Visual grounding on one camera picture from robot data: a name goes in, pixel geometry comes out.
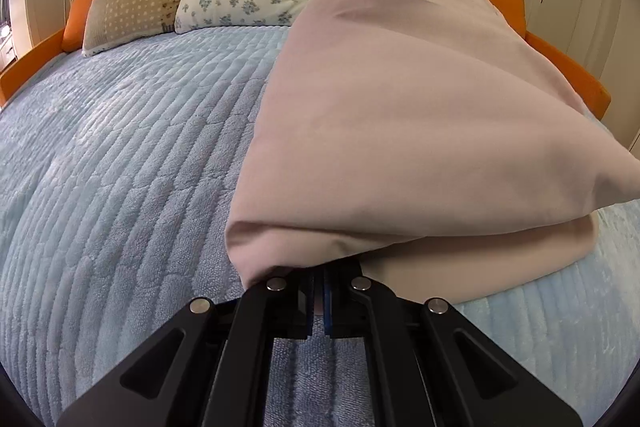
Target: black object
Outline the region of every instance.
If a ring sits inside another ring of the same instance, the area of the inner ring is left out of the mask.
[[[363,337],[376,427],[580,427],[578,415],[443,299],[421,305],[349,259],[214,305],[191,301],[73,403],[58,427],[262,425],[275,338]]]

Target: mattress cover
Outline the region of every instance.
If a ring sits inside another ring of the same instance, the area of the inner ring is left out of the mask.
[[[281,27],[52,60],[0,113],[0,362],[47,426],[193,296],[242,292],[224,226]],[[639,358],[640,204],[578,263],[457,308],[591,426]],[[277,341],[265,425],[373,425],[364,346]]]

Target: folded cloth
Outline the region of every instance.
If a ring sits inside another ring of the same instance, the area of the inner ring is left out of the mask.
[[[409,272],[432,250],[438,288],[465,285],[461,299],[560,269],[593,248],[586,216],[640,197],[640,162],[583,107],[488,0],[311,0],[262,99],[229,258],[247,287],[395,245],[364,260],[411,255],[371,272],[417,300],[433,290]],[[483,259],[494,269],[457,277]]]

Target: bed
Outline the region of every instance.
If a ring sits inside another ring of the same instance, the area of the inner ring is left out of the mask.
[[[288,28],[50,61],[0,114],[0,362],[45,425],[193,296],[239,296],[223,228]],[[640,204],[583,260],[458,306],[586,426],[638,358]],[[364,347],[276,344],[266,425],[372,425]]]

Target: pink fabric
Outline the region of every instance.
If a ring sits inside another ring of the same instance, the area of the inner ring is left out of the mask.
[[[403,252],[427,260],[430,248],[420,256],[408,242],[449,239],[458,268],[443,284],[475,285],[464,298],[559,269],[596,237],[595,225],[565,223],[640,197],[640,162],[581,108],[488,0],[310,0],[264,93],[231,204],[229,258],[247,287],[274,267],[389,245],[390,263]],[[530,238],[538,255],[526,233],[510,235],[541,227]],[[458,238],[486,235],[511,243],[508,263],[526,253],[524,272],[459,282],[465,257],[482,266],[465,251],[490,249]]]

